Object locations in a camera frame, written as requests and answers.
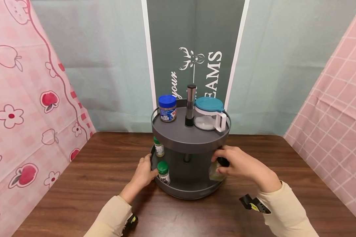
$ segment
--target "hand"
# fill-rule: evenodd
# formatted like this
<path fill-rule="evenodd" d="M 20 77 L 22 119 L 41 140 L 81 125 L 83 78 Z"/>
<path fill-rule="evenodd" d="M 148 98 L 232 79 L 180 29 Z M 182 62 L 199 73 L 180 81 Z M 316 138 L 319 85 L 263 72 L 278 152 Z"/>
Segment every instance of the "hand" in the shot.
<path fill-rule="evenodd" d="M 133 175 L 131 183 L 138 186 L 140 189 L 146 187 L 158 175 L 157 169 L 151 171 L 150 163 L 151 154 L 141 157 L 136 172 Z"/>
<path fill-rule="evenodd" d="M 140 159 L 131 181 L 119 194 L 128 204 L 131 204 L 141 189 L 150 184 L 154 177 L 158 175 L 157 169 L 151 171 L 150 157 L 151 154 L 148 154 Z"/>
<path fill-rule="evenodd" d="M 273 170 L 238 147 L 224 145 L 221 149 L 215 151 L 211 161 L 214 162 L 218 157 L 224 157 L 230 162 L 229 167 L 216 169 L 218 173 L 251 180 L 258 185 L 262 192 L 266 193 L 279 190 L 282 186 Z"/>

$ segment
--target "wooden table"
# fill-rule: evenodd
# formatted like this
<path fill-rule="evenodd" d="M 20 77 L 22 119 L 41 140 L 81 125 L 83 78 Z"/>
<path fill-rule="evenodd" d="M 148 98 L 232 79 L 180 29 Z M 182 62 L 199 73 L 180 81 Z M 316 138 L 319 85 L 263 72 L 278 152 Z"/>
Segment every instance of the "wooden table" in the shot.
<path fill-rule="evenodd" d="M 231 135 L 227 144 L 261 160 L 288 183 L 320 237 L 356 237 L 356 218 L 282 137 Z M 83 236 L 152 145 L 151 134 L 96 133 L 13 236 Z M 139 223 L 130 236 L 273 236 L 263 216 L 238 201 L 248 193 L 256 194 L 251 182 L 229 177 L 209 197 L 180 200 L 152 182 L 133 202 Z"/>

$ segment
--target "white container with teal lid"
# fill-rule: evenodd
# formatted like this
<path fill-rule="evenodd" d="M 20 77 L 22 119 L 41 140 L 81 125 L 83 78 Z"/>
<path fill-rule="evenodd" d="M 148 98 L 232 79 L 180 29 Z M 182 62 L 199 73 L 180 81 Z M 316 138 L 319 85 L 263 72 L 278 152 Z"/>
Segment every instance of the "white container with teal lid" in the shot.
<path fill-rule="evenodd" d="M 226 129 L 226 114 L 223 102 L 213 97 L 200 97 L 195 100 L 195 127 L 211 131 L 216 129 L 224 132 Z"/>

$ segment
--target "green cap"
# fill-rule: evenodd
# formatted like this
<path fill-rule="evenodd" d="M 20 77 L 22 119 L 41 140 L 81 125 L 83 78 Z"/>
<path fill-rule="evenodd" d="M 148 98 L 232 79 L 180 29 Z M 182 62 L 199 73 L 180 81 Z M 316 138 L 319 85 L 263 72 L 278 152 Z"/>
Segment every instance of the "green cap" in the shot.
<path fill-rule="evenodd" d="M 164 161 L 161 161 L 158 163 L 157 170 L 160 175 L 165 175 L 165 174 L 169 173 L 169 167 L 168 167 L 167 163 Z"/>
<path fill-rule="evenodd" d="M 156 145 L 160 145 L 161 143 L 156 139 L 156 137 L 153 137 L 154 138 L 154 140 L 155 140 L 155 144 Z"/>

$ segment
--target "white border stripe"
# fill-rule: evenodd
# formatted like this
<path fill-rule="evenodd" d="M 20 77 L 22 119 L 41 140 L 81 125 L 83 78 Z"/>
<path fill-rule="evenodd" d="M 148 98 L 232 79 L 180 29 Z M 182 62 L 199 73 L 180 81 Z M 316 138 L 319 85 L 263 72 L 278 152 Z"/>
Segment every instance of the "white border stripe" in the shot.
<path fill-rule="evenodd" d="M 238 36 L 237 36 L 236 47 L 235 47 L 235 55 L 233 55 L 233 62 L 232 62 L 232 67 L 231 67 L 231 73 L 230 73 L 230 77 L 229 77 L 228 88 L 227 88 L 227 90 L 226 90 L 225 103 L 224 103 L 224 109 L 225 109 L 225 110 L 227 110 L 227 108 L 228 108 L 228 102 L 229 102 L 229 97 L 230 97 L 230 94 L 231 94 L 231 88 L 232 88 L 232 83 L 233 83 L 233 76 L 235 75 L 235 69 L 236 69 L 237 58 L 239 57 L 239 50 L 240 50 L 240 44 L 241 44 L 241 37 L 242 37 L 242 35 L 243 35 L 243 30 L 244 30 L 244 25 L 245 25 L 245 19 L 247 18 L 247 12 L 248 12 L 249 1 L 250 1 L 250 0 L 245 0 L 245 2 L 244 2 L 244 7 L 243 7 L 243 14 L 241 15 L 239 34 L 238 34 Z"/>
<path fill-rule="evenodd" d="M 155 110 L 156 107 L 157 107 L 156 87 L 155 87 L 155 82 L 154 82 L 152 47 L 150 45 L 148 6 L 146 5 L 146 0 L 141 0 L 141 4 L 142 4 L 142 15 L 143 15 L 143 18 L 144 18 L 146 53 L 148 55 L 149 77 L 150 77 L 150 87 L 151 87 L 151 92 L 152 92 L 153 110 Z"/>

